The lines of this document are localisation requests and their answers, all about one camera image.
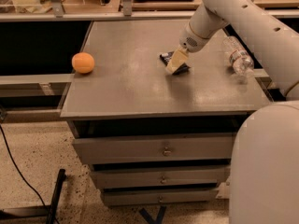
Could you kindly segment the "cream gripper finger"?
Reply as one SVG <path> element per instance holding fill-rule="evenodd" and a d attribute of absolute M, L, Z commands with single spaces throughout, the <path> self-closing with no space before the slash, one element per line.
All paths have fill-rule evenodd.
<path fill-rule="evenodd" d="M 166 66 L 166 70 L 170 74 L 174 74 L 188 60 L 188 58 L 189 52 L 186 49 L 176 49 Z"/>

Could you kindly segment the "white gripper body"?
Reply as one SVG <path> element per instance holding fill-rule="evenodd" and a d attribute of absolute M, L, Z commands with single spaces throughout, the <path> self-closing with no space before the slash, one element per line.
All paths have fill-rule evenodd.
<path fill-rule="evenodd" d="M 208 30 L 196 27 L 189 22 L 181 32 L 179 44 L 190 53 L 201 50 L 209 40 Z"/>

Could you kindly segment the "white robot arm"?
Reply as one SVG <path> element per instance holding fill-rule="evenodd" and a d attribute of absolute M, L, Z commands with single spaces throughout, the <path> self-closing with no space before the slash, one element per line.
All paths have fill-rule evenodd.
<path fill-rule="evenodd" d="M 299 36 L 253 0 L 202 0 L 167 68 L 175 72 L 231 25 L 284 101 L 268 99 L 239 128 L 231 158 L 229 224 L 299 224 Z"/>

